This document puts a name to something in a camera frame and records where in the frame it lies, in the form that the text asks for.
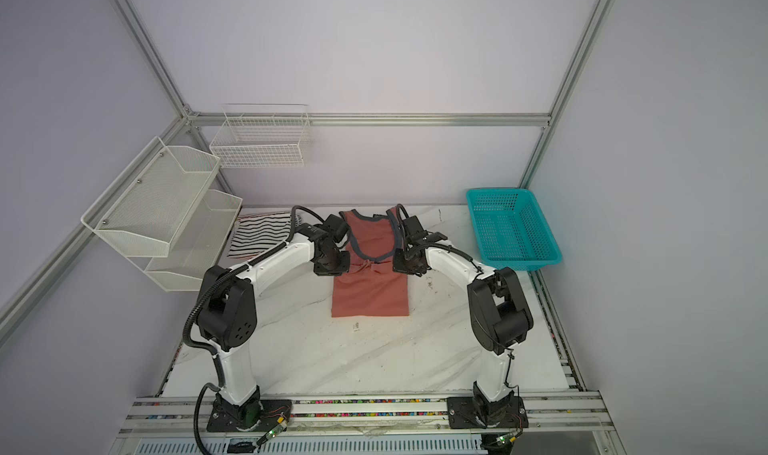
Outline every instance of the white marble table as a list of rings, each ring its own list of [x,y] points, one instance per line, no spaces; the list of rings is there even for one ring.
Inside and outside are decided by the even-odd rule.
[[[349,207],[312,208],[321,216]],[[383,214],[387,207],[361,207]],[[275,208],[244,209],[264,213]],[[440,231],[478,255],[465,205],[408,207],[423,226]],[[227,267],[237,261],[222,257]],[[515,349],[510,382],[523,391],[560,391],[568,383],[530,277],[518,273],[534,328]],[[263,394],[446,393],[466,391],[477,378],[483,349],[469,324],[466,287],[430,271],[408,277],[408,317],[331,318],[332,278],[316,277],[312,264],[296,268],[256,300],[258,324],[251,341],[252,369]],[[216,375],[210,354],[182,346],[164,397],[192,397]]]

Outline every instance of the white mesh shelf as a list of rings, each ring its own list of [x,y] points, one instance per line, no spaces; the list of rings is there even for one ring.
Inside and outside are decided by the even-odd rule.
[[[144,273],[166,291],[198,291],[205,271],[216,265],[242,202],[208,190],[168,257],[152,258]]]
[[[303,104],[228,104],[210,144],[224,168],[301,167],[312,145]]]
[[[93,226],[83,217],[124,257],[168,257],[219,169],[210,153],[158,138],[150,145],[158,143],[151,162],[105,215]]]

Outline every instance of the black joint housing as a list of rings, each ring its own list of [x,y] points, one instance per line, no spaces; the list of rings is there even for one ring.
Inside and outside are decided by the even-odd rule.
[[[350,226],[339,215],[330,214],[322,223],[322,229],[331,235],[334,242],[339,243],[344,239]]]
[[[492,277],[467,285],[472,332],[485,350],[502,354],[521,343],[533,328],[533,316],[522,286],[512,268],[494,271]],[[496,305],[493,297],[504,298]]]
[[[215,265],[205,272],[198,299],[222,275],[226,268]],[[224,351],[244,344],[256,329],[256,302],[250,280],[234,277],[222,285],[197,315],[200,335],[211,338]]]

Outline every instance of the clothing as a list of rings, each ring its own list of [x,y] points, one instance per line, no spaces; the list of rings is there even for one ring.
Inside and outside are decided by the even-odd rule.
[[[350,226],[350,271],[333,279],[331,316],[407,317],[408,276],[392,271],[395,249],[402,248],[395,209],[372,217],[357,210],[342,216]]]
[[[301,215],[296,215],[296,226]],[[253,258],[279,244],[290,232],[290,212],[248,214],[237,217],[228,258]]]

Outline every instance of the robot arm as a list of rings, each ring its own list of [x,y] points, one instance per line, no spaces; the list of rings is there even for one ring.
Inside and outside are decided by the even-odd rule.
[[[495,270],[475,262],[452,247],[443,234],[424,230],[417,217],[406,213],[400,225],[406,243],[395,253],[393,270],[420,277],[433,269],[459,287],[467,287],[472,332],[486,350],[472,389],[477,421],[491,427],[516,417],[512,426],[523,429],[522,400],[514,395],[508,380],[514,366],[512,347],[525,340],[533,328],[533,316],[517,275],[512,268]]]
[[[290,241],[245,264],[229,269],[214,266],[206,272],[198,298],[202,307],[194,321],[208,345],[198,343],[198,347],[215,349],[212,354],[220,374],[216,400],[239,427],[251,427],[260,411],[248,344],[256,328],[255,298],[308,261],[314,262],[320,276],[348,271],[350,254],[337,246],[347,229],[346,222],[331,215],[322,224],[302,224]],[[510,347],[523,342],[533,327],[517,275],[510,268],[495,270],[475,262],[452,247],[444,235],[423,230],[417,217],[401,220],[400,229],[405,243],[395,253],[394,271],[422,276],[433,269],[467,287],[472,331],[487,351],[475,383],[474,402],[478,419],[490,426],[494,413],[510,406],[514,396],[507,382],[514,359]]]

